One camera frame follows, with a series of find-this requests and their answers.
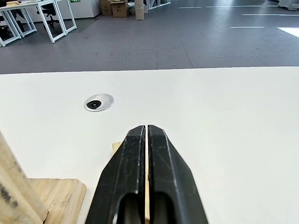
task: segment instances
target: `light wood piece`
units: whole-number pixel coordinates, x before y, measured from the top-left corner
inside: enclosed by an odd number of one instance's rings
[[[0,132],[0,223],[42,224],[48,210]]]
[[[121,146],[122,142],[116,142],[112,144],[113,154]],[[145,222],[150,223],[150,185],[149,185],[149,153],[147,142],[145,143]]]
[[[0,132],[0,224],[75,224],[86,186],[28,179]]]
[[[86,192],[77,179],[29,179],[49,213],[44,224],[75,224]]]

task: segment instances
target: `white line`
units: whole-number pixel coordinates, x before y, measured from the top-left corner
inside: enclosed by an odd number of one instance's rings
[[[264,27],[230,27],[230,28],[264,28]]]
[[[201,8],[201,7],[180,7],[180,8]]]
[[[206,8],[218,8],[218,7],[263,7],[263,6],[206,6]]]
[[[289,14],[243,14],[243,15],[287,15],[287,16],[299,16],[299,15],[289,15]]]

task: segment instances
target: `office chair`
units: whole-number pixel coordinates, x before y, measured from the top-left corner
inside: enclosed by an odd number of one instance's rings
[[[0,15],[0,22],[4,21],[3,16]],[[0,26],[0,37],[2,39],[9,38],[8,26]]]
[[[50,17],[50,20],[47,21],[48,25],[52,28],[54,28],[54,23],[59,23],[58,20],[54,20],[52,16],[56,15],[56,11],[54,9],[54,6],[52,3],[48,4],[48,5],[44,5],[42,6],[43,8],[43,13],[47,14],[46,17]]]

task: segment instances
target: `table surface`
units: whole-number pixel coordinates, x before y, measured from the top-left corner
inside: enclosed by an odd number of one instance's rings
[[[7,11],[7,10],[14,10],[14,9],[25,8],[25,7],[32,7],[32,6],[38,5],[38,3],[42,3],[43,5],[45,5],[45,4],[50,4],[52,2],[53,2],[53,0],[44,0],[44,1],[39,1],[39,2],[30,2],[30,3],[25,3],[25,4],[19,4],[17,6],[4,6],[4,7],[0,7],[0,11]]]
[[[0,75],[0,130],[28,177],[77,178],[85,217],[112,143],[163,128],[210,224],[299,222],[298,67]],[[102,112],[84,109],[108,93]]]

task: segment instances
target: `wooden board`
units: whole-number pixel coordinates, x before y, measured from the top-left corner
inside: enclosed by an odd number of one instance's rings
[[[86,192],[77,179],[28,179],[48,208],[44,224],[76,224]]]
[[[112,144],[113,154],[118,150],[121,146],[122,142],[116,142]],[[145,151],[145,222],[146,224],[150,223],[150,184],[149,184],[149,154],[147,150]]]

